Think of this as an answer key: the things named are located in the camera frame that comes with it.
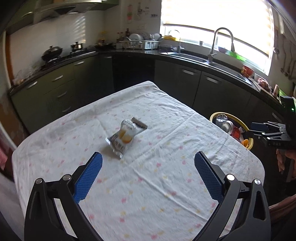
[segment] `person's hand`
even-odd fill
[[[285,156],[287,158],[295,160],[292,177],[296,178],[296,150],[286,150]],[[279,149],[276,150],[276,158],[278,160],[279,172],[284,171],[285,170],[285,160],[284,160],[283,156],[281,155]]]

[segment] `poster on wall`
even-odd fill
[[[140,21],[143,20],[144,16],[149,15],[150,13],[150,8],[148,5],[148,3],[150,3],[150,1],[148,1],[145,5],[145,7],[143,7],[143,3],[142,2],[138,2],[137,3],[137,10],[136,10],[136,14],[135,14],[135,20]]]
[[[132,21],[133,21],[133,6],[131,4],[128,5],[126,20],[127,20],[127,23],[132,23]]]

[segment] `cabinet handle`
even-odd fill
[[[79,65],[79,64],[83,64],[83,63],[84,63],[84,61],[81,61],[81,62],[78,62],[78,63],[76,63],[74,65]]]
[[[35,84],[37,84],[38,81],[35,81],[33,84],[29,85],[27,89],[30,89],[32,86],[34,86]]]
[[[63,112],[63,113],[67,112],[68,110],[71,109],[71,107],[72,107],[72,106],[70,106],[69,108],[67,108],[67,109],[65,109],[65,110],[62,110],[62,112]]]
[[[56,77],[55,79],[52,80],[52,82],[56,81],[56,80],[59,80],[60,78],[62,78],[63,75],[59,76],[59,77]]]
[[[31,13],[33,13],[33,12],[27,12],[27,13],[25,13],[21,18],[23,18],[23,17],[25,17],[25,16],[27,16],[27,15],[29,15],[29,14],[31,14]]]
[[[185,69],[182,69],[182,71],[186,74],[190,74],[190,75],[195,75],[194,72],[191,72],[191,71],[188,71],[188,70],[185,70]]]
[[[58,97],[58,98],[59,98],[59,97],[62,97],[62,96],[64,96],[65,94],[67,94],[67,91],[66,91],[65,93],[63,93],[63,94],[58,95],[57,97]]]
[[[211,81],[211,82],[213,82],[213,83],[215,83],[215,84],[219,84],[219,83],[220,83],[220,81],[214,80],[214,79],[209,78],[209,77],[207,77],[207,80],[208,80],[208,81]]]

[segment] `dish rack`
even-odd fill
[[[131,40],[131,41],[120,41],[122,48],[124,49],[157,49],[159,41],[150,40]]]

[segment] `stainless steel faucet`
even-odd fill
[[[181,50],[184,50],[185,48],[183,48],[183,47],[181,47],[181,34],[180,34],[180,32],[178,31],[178,30],[171,30],[171,31],[177,31],[178,33],[179,33],[179,46],[177,47],[177,53],[181,53]]]
[[[209,55],[207,56],[207,59],[208,59],[209,62],[213,62],[213,56],[214,56],[215,54],[217,54],[217,53],[214,53],[214,46],[215,46],[215,41],[216,41],[216,35],[217,35],[217,33],[219,32],[219,30],[221,30],[221,29],[224,29],[224,30],[226,30],[226,31],[228,31],[228,32],[230,33],[230,37],[231,37],[231,51],[234,52],[234,45],[233,45],[234,37],[233,37],[232,32],[231,32],[229,29],[227,29],[227,28],[218,28],[218,29],[214,32],[213,45],[212,45],[212,48],[211,48],[211,51],[210,51]]]

